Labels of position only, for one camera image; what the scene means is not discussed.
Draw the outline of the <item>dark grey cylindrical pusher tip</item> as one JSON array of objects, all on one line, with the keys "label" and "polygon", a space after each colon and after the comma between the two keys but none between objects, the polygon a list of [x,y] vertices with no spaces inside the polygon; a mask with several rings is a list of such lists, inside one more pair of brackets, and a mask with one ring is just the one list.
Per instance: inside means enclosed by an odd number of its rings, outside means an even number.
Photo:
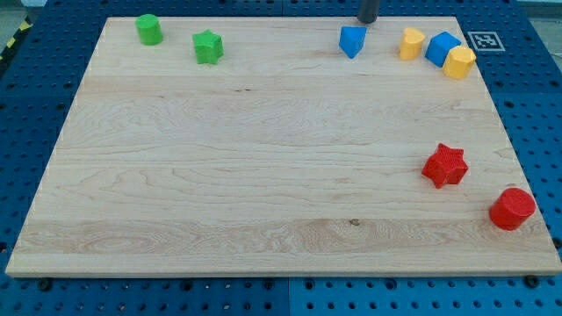
[{"label": "dark grey cylindrical pusher tip", "polygon": [[361,0],[357,20],[363,24],[371,24],[377,20],[380,0]]}]

